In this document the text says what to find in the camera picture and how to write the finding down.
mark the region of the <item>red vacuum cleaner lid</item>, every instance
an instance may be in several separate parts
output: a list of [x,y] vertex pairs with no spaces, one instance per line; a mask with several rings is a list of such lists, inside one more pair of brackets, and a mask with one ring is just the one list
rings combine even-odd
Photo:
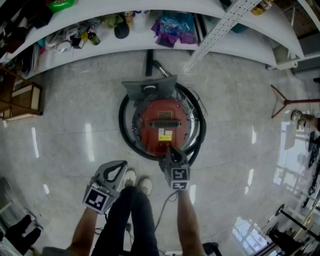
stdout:
[[161,157],[169,145],[179,149],[184,145],[190,120],[181,105],[172,99],[155,100],[140,115],[140,143],[148,153]]

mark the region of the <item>tiled floor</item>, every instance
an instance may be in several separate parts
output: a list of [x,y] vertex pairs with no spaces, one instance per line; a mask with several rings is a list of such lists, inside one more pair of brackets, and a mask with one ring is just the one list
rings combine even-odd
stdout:
[[[292,107],[271,119],[276,97],[270,85],[289,99],[319,98],[319,88],[289,70],[268,71],[257,62],[213,53],[185,74],[189,56],[155,52],[181,84],[198,91],[208,110],[206,138],[191,173],[201,240],[217,241],[224,256],[249,255],[265,245],[257,239],[258,227],[280,204],[296,206],[299,198],[290,186],[306,189],[311,178],[305,171],[310,129],[296,131]],[[34,80],[44,87],[44,115],[0,126],[0,172],[15,200],[44,226],[39,250],[70,244],[84,210],[86,184],[109,161],[127,160],[138,175],[151,177],[149,198],[158,219],[171,191],[157,163],[130,150],[118,127],[126,94],[121,81],[143,79],[145,58],[144,51],[108,54],[40,74]],[[317,104],[295,107],[319,112]],[[180,249],[176,215],[177,202],[169,202],[156,231],[162,251]],[[97,227],[104,223],[100,216]],[[128,235],[125,248],[130,249]]]

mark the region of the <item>red metal stand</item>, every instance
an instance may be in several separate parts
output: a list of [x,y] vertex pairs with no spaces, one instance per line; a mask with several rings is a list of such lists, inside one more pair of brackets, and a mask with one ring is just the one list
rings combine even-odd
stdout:
[[287,99],[276,87],[271,84],[271,88],[276,91],[283,98],[283,107],[279,111],[271,116],[271,118],[276,117],[287,105],[299,104],[299,103],[320,103],[320,98],[317,99],[300,99],[300,100],[290,100]]

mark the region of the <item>black hose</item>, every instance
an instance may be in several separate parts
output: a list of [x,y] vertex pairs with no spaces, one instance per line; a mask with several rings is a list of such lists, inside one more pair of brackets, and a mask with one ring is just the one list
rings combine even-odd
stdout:
[[[197,101],[197,99],[195,98],[195,96],[187,89],[185,88],[183,85],[176,83],[175,87],[180,90],[181,92],[183,92],[191,101],[192,105],[194,106],[194,108],[196,109],[197,113],[198,113],[198,119],[199,119],[199,135],[196,138],[196,141],[193,145],[191,145],[190,147],[188,147],[184,152],[186,153],[186,155],[190,155],[191,153],[192,156],[189,160],[189,165],[191,166],[194,161],[196,160],[198,153],[200,151],[201,148],[201,144],[205,139],[205,135],[206,135],[206,131],[207,131],[207,124],[206,124],[206,120],[204,119],[204,115],[202,113],[201,107]],[[124,99],[121,102],[120,105],[120,109],[119,109],[119,116],[118,116],[118,121],[119,121],[119,129],[121,132],[121,135],[125,141],[125,143],[137,154],[139,154],[140,156],[147,158],[149,160],[153,160],[153,161],[159,161],[159,157],[155,156],[155,155],[151,155],[146,153],[145,151],[143,151],[142,149],[138,148],[130,139],[130,137],[128,136],[127,133],[127,128],[125,127],[125,111],[126,111],[126,107],[128,105],[129,102],[129,96],[126,95],[124,97]]]

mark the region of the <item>person's left arm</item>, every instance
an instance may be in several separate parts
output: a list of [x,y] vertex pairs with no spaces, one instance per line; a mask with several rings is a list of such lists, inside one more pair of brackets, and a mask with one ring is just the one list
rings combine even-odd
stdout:
[[67,251],[77,256],[89,256],[94,241],[97,217],[98,214],[94,210],[88,207],[85,209]]

